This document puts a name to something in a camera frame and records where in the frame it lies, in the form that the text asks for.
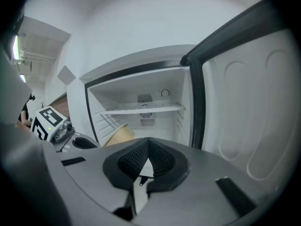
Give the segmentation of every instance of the fluorescent light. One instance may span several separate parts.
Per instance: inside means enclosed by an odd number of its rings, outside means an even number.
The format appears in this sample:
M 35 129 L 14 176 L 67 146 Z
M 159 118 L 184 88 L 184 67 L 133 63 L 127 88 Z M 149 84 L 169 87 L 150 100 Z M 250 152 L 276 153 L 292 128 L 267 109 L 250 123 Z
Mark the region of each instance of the fluorescent light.
M 24 74 L 20 74 L 20 77 L 21 77 L 21 79 L 24 81 L 24 83 L 26 83 Z
M 13 46 L 14 58 L 19 60 L 19 50 L 18 50 L 18 36 L 15 38 L 14 46 Z

